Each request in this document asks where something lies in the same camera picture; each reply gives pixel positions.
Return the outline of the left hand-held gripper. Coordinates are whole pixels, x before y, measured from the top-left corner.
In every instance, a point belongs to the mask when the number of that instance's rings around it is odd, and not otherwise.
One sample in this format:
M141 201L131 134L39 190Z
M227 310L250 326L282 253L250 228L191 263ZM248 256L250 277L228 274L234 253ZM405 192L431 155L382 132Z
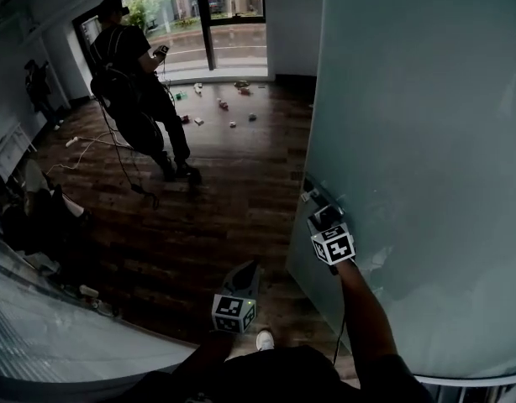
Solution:
M235 275L227 276L214 295L211 316L217 331L244 334L257 314L259 262L253 260Z

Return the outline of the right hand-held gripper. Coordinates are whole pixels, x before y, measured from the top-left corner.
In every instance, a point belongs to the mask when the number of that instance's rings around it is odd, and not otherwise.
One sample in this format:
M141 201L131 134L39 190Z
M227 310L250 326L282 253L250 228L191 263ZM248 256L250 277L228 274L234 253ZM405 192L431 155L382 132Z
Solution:
M327 205L307 219L314 252L328 266L355 261L354 238L344 221L343 213Z

